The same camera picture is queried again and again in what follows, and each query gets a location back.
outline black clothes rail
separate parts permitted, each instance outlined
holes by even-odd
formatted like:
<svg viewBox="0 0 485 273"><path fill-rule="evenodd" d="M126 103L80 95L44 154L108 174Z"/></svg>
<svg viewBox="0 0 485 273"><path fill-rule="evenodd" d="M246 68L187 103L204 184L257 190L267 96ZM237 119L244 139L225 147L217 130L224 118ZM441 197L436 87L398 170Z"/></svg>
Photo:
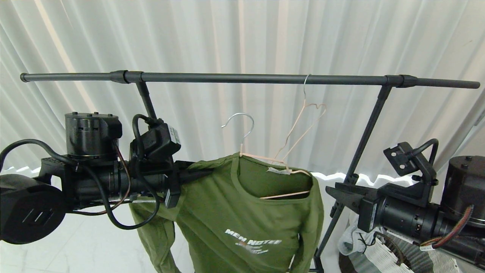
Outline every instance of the black clothes rail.
<svg viewBox="0 0 485 273"><path fill-rule="evenodd" d="M178 82L178 83L239 83L239 84L297 84L301 85L307 79L307 85L380 85L381 90L377 96L374 109L369 117L367 126L362 134L352 162L347 171L344 183L353 184L358 180L355 173L357 164L364 152L364 148L371 136L384 103L393 87L406 88L413 86L436 86L452 88L478 89L479 82L424 79L410 75L386 75L386 76L329 76L329 75L271 75L271 74L203 74L203 73L148 73L141 71L118 70L109 73L50 73L50 74L27 74L20 75L24 82L35 81L113 81L121 84L136 83L142 96L146 111L150 117L156 118L155 110L150 100L146 82ZM310 272L323 273L320 260L323 249L332 234L344 205L335 202L330 211L332 221L323 237L320 246L315 251L313 261L315 269Z"/></svg>

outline green shirt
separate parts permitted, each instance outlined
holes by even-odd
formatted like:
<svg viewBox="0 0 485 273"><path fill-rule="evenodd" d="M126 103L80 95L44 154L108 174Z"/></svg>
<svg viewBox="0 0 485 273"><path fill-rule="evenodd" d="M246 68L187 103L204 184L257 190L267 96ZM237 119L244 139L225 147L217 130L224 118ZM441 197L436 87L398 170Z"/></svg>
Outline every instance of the green shirt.
<svg viewBox="0 0 485 273"><path fill-rule="evenodd" d="M239 153L200 161L191 169L214 168L206 177L181 186L177 207L160 207L157 216L138 228L140 239L159 273L178 273L170 247L173 221L189 243L197 273L308 272L323 224L318 181ZM260 199L310 190L288 199ZM154 203L130 204L136 223L145 220Z"/></svg>

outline black metal pole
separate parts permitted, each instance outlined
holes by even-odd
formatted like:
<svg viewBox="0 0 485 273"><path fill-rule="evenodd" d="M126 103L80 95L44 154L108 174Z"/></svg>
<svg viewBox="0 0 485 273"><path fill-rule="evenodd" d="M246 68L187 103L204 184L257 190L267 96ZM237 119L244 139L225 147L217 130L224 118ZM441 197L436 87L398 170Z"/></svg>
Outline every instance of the black metal pole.
<svg viewBox="0 0 485 273"><path fill-rule="evenodd" d="M143 104L145 105L146 112L150 118L156 119L157 115L155 114L155 109L153 108L153 104L150 99L150 93L148 91L148 87L144 82L137 82L136 87L138 88L138 92L142 97Z"/></svg>
<svg viewBox="0 0 485 273"><path fill-rule="evenodd" d="M374 109L372 110L371 116L369 117L369 121L367 122L367 126L365 127L365 130L364 130L364 133L362 134L359 145L357 146L357 150L356 150L356 153L354 154L354 158L350 163L349 169L347 171L347 175L345 176L345 179L343 181L345 184L349 184L351 177L353 177L354 175L354 172L356 170L357 164L359 163L360 157L364 152L365 146L367 145L367 141L369 141L369 138L371 137L371 133L377 122L377 118L381 114L382 108L384 107L384 103L386 102L386 99L388 98L391 89L392 89L392 86L389 86L389 85L385 85L381 87L381 91L377 96L377 101L375 102ZM325 232L325 236L323 237L322 242L320 243L320 246L318 247L318 250L315 253L315 256L320 257L322 255L323 249L327 245L328 240L330 239L330 236L332 235L332 232L335 229L337 222L339 221L340 215L342 214L344 207L345 206L343 204L339 204L338 202L335 202L334 206L332 207L332 212L334 212L333 216L331 215L332 221L330 221L330 225L327 228L327 231Z"/></svg>
<svg viewBox="0 0 485 273"><path fill-rule="evenodd" d="M404 78L399 76L334 76L334 75L310 75L306 84L308 85L389 85L390 77ZM110 73L48 73L48 74L27 74L22 73L20 79L24 82L35 81L113 81L117 83L136 82L178 82L178 83L240 83L240 84L303 84L306 75L283 75L283 74L204 74L204 73L148 73L141 71L113 71ZM410 86L441 86L454 88L480 87L479 82L441 80L441 79L420 79L407 76L413 79Z"/></svg>

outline hanger hook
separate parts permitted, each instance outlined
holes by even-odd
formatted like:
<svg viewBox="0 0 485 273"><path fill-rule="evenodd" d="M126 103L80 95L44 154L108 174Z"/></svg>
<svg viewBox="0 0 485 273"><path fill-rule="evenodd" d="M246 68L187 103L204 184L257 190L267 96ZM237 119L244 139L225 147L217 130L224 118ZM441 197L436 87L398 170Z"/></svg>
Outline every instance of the hanger hook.
<svg viewBox="0 0 485 273"><path fill-rule="evenodd" d="M226 127L226 126L227 126L227 124L229 123L229 121L230 121L230 120L231 120L233 117L238 116L238 115L245 115L245 116L249 117L249 118L251 119L251 122L252 122L252 124L251 124L251 129L249 130L249 132L247 132L247 133L246 133L246 134L245 134L245 135L242 137L241 144L244 144L244 139L246 139L246 137L247 137L247 136L248 136L248 135L249 135L249 134L250 134L250 133L253 131L253 129L254 129L254 118L253 118L251 115L246 114L246 113L236 113L236 114L232 115L232 116L231 116L229 119L227 119L226 123L225 123L224 125L222 125L222 126L221 126L221 128Z"/></svg>
<svg viewBox="0 0 485 273"><path fill-rule="evenodd" d="M311 74L308 74L307 77L305 78L305 81L303 82L303 94L305 95L305 100L307 99L307 92L305 91L305 85L307 84L307 79Z"/></svg>

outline clothes hanger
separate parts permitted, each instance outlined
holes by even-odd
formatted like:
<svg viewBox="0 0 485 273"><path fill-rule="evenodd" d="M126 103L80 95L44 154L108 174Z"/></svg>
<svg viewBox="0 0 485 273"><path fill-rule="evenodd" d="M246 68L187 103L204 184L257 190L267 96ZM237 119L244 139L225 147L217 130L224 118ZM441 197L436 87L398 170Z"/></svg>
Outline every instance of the clothes hanger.
<svg viewBox="0 0 485 273"><path fill-rule="evenodd" d="M253 158L258 158L258 159L263 159L263 160L270 160L272 162L278 162L278 163L281 163L283 164L285 167L286 167L286 171L289 173L289 174L292 174L292 173L304 173L308 176L311 177L311 175L304 171L304 170L297 170L297 171L292 171L290 170L290 168L288 167L288 165L284 162L284 161L281 161L281 160L277 160L275 158L269 158L269 157L264 157L264 156L259 156L259 155L254 155L254 154L247 154L247 153L243 153L243 145L244 145L244 140L246 139L246 137L253 131L254 129L254 118L249 115L249 114L246 114L246 113L236 113L234 115L232 115L231 117L229 117L229 119L226 121L226 123L224 125L221 126L221 128L224 128L227 126L227 124L229 123L229 121L235 117L235 116L238 116L238 115L244 115L244 116L247 116L251 119L251 129L249 130L249 132L247 132L243 137L242 137L242 141L241 141L241 144L240 144L240 149L239 149L239 157L243 156L243 155L246 155L246 156L249 156L249 157L253 157ZM278 198L278 197L286 197L286 196L293 196L293 195L298 195L298 194L303 194L303 193L309 193L310 191L309 190L305 190L305 191L300 191L300 192L294 192L294 193L287 193L287 194L280 194L280 195L273 195L273 196L267 196L267 197L260 197L260 199L271 199L271 198Z"/></svg>
<svg viewBox="0 0 485 273"><path fill-rule="evenodd" d="M293 127L291 127L291 130L290 132L288 133L288 135L286 136L286 141L285 141L285 145L283 145L283 147L281 147L279 149L279 151L276 153L275 155L275 158L278 157L279 153L286 147L286 145L288 144L288 139L290 139L290 135L293 133L293 130L295 129L295 126L297 124L297 122L299 121L302 113L303 113L303 110L307 107L310 107L310 106L315 106L316 109L319 109L320 106L323 106L324 107L324 110L323 112L318 116L318 118L310 125L310 127L308 127L308 129L301 135L301 137L295 142L295 144L293 144L293 146L288 150L288 152L286 153L286 155L283 157L283 160L285 160L285 158L290 154L290 152L293 150L293 148L300 142L300 140L302 140L302 138L310 131L310 129L323 117L323 115L325 114L325 112L327 111L327 106L322 103L322 104L316 104L316 103L310 103L310 104L307 104L307 92L305 91L305 85L307 84L307 79L308 77L310 76L311 74L308 74L307 77L305 78L305 81L303 82L303 95L304 95L304 98L303 98L303 107L302 109L300 110L300 113L298 114L298 117L296 118L294 124L293 124Z"/></svg>

